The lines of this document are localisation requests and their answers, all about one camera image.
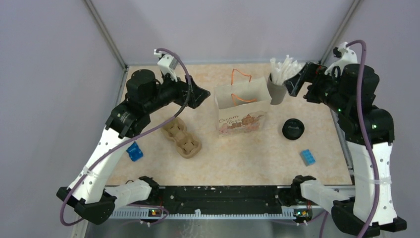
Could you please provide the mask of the beige paper takeout bag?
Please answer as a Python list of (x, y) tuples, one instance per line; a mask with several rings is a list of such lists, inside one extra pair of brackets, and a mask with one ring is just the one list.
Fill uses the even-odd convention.
[(216, 130), (219, 137), (261, 130), (272, 97), (266, 79), (232, 69), (230, 83), (214, 88)]

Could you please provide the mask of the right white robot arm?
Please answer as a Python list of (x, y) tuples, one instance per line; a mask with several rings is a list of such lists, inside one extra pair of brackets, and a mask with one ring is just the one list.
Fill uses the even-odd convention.
[(405, 230), (407, 222), (396, 214), (391, 194), (394, 120), (373, 103), (379, 76), (361, 63), (325, 67), (309, 62), (284, 82), (292, 97), (304, 83), (308, 83), (306, 101), (324, 104), (337, 114), (351, 152), (355, 195), (343, 195), (312, 176), (296, 176), (290, 191), (292, 201), (314, 202), (332, 216), (341, 232), (359, 238)]

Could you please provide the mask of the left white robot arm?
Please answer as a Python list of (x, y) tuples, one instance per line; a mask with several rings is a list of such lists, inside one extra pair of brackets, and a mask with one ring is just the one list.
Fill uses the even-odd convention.
[(182, 109), (195, 109), (210, 96), (190, 76), (184, 81), (173, 81), (169, 74), (163, 74), (157, 80), (148, 69), (135, 71), (126, 88), (124, 101), (112, 110), (88, 162), (78, 177), (56, 194), (81, 220), (95, 225), (104, 223), (120, 207), (138, 201), (153, 205), (158, 201), (159, 185), (147, 176), (118, 186), (106, 185), (123, 153), (135, 140), (148, 134), (150, 115), (171, 103)]

